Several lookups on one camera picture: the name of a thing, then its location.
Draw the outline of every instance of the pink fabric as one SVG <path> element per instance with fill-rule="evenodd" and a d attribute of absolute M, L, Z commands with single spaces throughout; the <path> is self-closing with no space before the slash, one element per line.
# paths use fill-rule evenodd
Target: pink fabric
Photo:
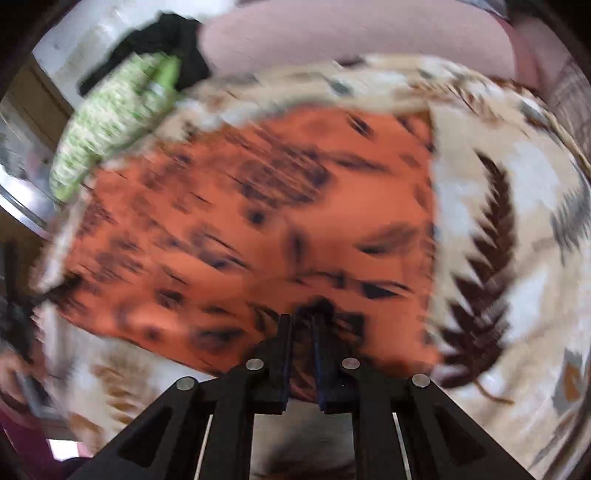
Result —
<path fill-rule="evenodd" d="M 542 97 L 548 98 L 560 72 L 571 59 L 570 52 L 542 20 L 522 17 L 514 22 L 514 28 L 536 60 L 540 92 Z"/>
<path fill-rule="evenodd" d="M 456 0 L 255 2 L 206 24 L 200 51 L 219 74 L 367 53 L 422 53 L 523 81 L 504 27 Z"/>
<path fill-rule="evenodd" d="M 535 58 L 527 43 L 521 38 L 519 33 L 501 17 L 491 14 L 499 25 L 503 27 L 509 41 L 513 46 L 515 56 L 515 80 L 522 85 L 538 89 L 540 87 L 540 77 L 538 75 L 538 66 Z"/>
<path fill-rule="evenodd" d="M 41 425 L 32 416 L 24 426 L 0 407 L 0 428 L 4 429 L 22 465 L 33 480 L 63 480 L 61 463 L 53 458 Z"/>

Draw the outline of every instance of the textile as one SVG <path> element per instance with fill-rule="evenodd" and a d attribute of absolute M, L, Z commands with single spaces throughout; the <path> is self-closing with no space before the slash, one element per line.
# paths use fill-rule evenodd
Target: textile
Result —
<path fill-rule="evenodd" d="M 538 87 L 512 27 L 456 0 L 267 0 L 206 23 L 199 50 L 215 75 L 359 55 L 422 54 Z"/>
<path fill-rule="evenodd" d="M 431 146 L 416 115 L 309 107 L 100 172 L 62 315 L 218 375 L 321 297 L 383 368 L 426 371 Z M 293 393 L 313 399 L 311 332 L 297 337 Z"/>
<path fill-rule="evenodd" d="M 65 202 L 88 171 L 157 124 L 176 99 L 178 61 L 163 54 L 131 54 L 91 92 L 64 130 L 50 172 L 55 197 Z"/>
<path fill-rule="evenodd" d="M 106 62 L 80 81 L 81 96 L 86 96 L 103 78 L 129 55 L 164 53 L 181 59 L 175 88 L 178 91 L 209 77 L 210 70 L 197 49 L 201 23 L 177 14 L 160 14 L 158 21 L 141 30 L 133 30 L 113 49 Z"/>
<path fill-rule="evenodd" d="M 552 96 L 557 82 L 563 78 L 562 69 L 571 60 L 569 49 L 539 18 L 517 16 L 513 26 L 535 60 L 540 78 L 540 92 L 547 100 Z"/>
<path fill-rule="evenodd" d="M 495 83 L 449 61 L 381 55 L 349 67 L 324 63 L 214 78 L 187 94 L 190 99 L 134 147 L 135 156 L 115 158 L 111 168 L 121 168 L 122 160 L 133 168 L 163 144 L 205 141 L 227 124 L 247 128 L 310 105 L 389 114 L 398 122 L 428 109 L 436 250 L 423 323 L 426 343 L 442 357 L 431 377 L 535 478 L 565 478 L 572 465 L 555 468 L 557 454 L 568 445 L 575 460 L 589 445 L 588 426 L 585 434 L 573 434 L 586 415 L 591 362 L 590 170 L 543 102 L 512 82 Z M 86 182 L 48 245 L 36 281 L 40 290 L 65 272 L 93 185 Z M 181 373 L 204 378 L 122 340 L 85 332 L 53 306 L 44 308 L 48 370 L 64 379 L 54 384 L 56 398 L 78 416 L 77 425 L 96 433 L 97 445 Z M 126 389 L 125 398 L 137 399 L 128 402 L 134 407 L 127 413 L 109 392 L 129 378 L 142 387 Z M 297 403 L 292 410 L 290 418 L 322 430 L 319 412 Z M 283 446 L 304 438 L 299 429 L 283 428 L 283 419 L 265 418 L 264 427 L 262 421 L 255 422 L 253 474 L 268 472 L 272 458 L 288 455 Z M 342 439 L 343 425 L 325 432 L 324 442 Z M 305 455 L 317 443 L 300 446 L 302 466 L 310 459 L 322 470 L 322 458 Z M 340 448 L 345 465 L 352 446 Z"/>

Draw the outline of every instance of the metal screw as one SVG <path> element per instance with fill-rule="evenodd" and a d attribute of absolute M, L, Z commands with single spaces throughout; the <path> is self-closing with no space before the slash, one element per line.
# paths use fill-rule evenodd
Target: metal screw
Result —
<path fill-rule="evenodd" d="M 246 368 L 249 370 L 260 370 L 264 366 L 265 362 L 260 358 L 251 358 L 248 362 L 246 362 Z"/>
<path fill-rule="evenodd" d="M 341 365 L 343 365 L 343 368 L 346 368 L 347 370 L 355 370 L 356 368 L 359 368 L 361 364 L 359 363 L 359 360 L 350 356 L 345 358 L 341 362 Z"/>
<path fill-rule="evenodd" d="M 187 391 L 191 390 L 195 386 L 195 380 L 191 377 L 183 377 L 178 379 L 177 388 L 179 390 Z"/>
<path fill-rule="evenodd" d="M 418 388 L 425 388 L 431 383 L 431 379 L 425 374 L 413 375 L 413 385 Z"/>

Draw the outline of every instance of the brown fern print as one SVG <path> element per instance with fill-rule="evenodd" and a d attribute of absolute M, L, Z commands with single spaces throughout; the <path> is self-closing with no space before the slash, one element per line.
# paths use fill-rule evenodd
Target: brown fern print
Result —
<path fill-rule="evenodd" d="M 111 350 L 103 357 L 102 365 L 94 365 L 91 372 L 99 380 L 110 406 L 109 414 L 121 424 L 121 430 L 158 397 L 148 383 L 151 369 L 135 362 L 126 352 Z"/>
<path fill-rule="evenodd" d="M 508 329 L 505 293 L 515 279 L 508 268 L 515 246 L 515 215 L 506 170 L 499 168 L 486 155 L 478 152 L 477 155 L 486 169 L 490 193 L 483 210 L 486 220 L 479 222 L 482 234 L 472 238 L 480 255 L 467 258 L 478 281 L 454 276 L 457 289 L 469 308 L 465 309 L 455 300 L 449 301 L 449 308 L 460 330 L 444 328 L 441 334 L 456 350 L 445 355 L 444 363 L 462 369 L 445 377 L 441 386 L 454 388 L 473 382 L 485 397 L 513 403 L 494 397 L 478 381 L 480 374 L 499 359 L 503 351 L 501 339 Z"/>
<path fill-rule="evenodd" d="M 97 453 L 106 445 L 105 429 L 82 415 L 77 413 L 70 415 L 70 428 L 76 438 L 82 441 L 92 453 Z"/>
<path fill-rule="evenodd" d="M 410 84 L 410 87 L 411 91 L 407 95 L 463 105 L 484 121 L 498 121 L 487 100 L 482 95 L 470 92 L 464 80 L 452 79 L 445 83 L 419 81 Z"/>

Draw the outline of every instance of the patterned blanket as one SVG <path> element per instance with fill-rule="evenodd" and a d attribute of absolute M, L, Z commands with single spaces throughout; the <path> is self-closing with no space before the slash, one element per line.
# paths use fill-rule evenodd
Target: patterned blanket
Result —
<path fill-rule="evenodd" d="M 437 248 L 424 341 L 443 358 L 431 376 L 532 475 L 565 478 L 591 442 L 590 168 L 542 101 L 442 59 L 379 55 L 214 78 L 187 96 L 105 168 L 301 105 L 399 118 L 428 109 Z M 60 282 L 92 189 L 89 178 L 64 211 L 36 289 Z M 178 377 L 210 378 L 73 326 L 52 305 L 39 315 L 48 387 L 94 451 Z M 251 474 L 268 473 L 278 458 L 317 469 L 352 461 L 346 417 L 320 427 L 321 414 L 295 400 L 286 415 L 256 419 Z"/>

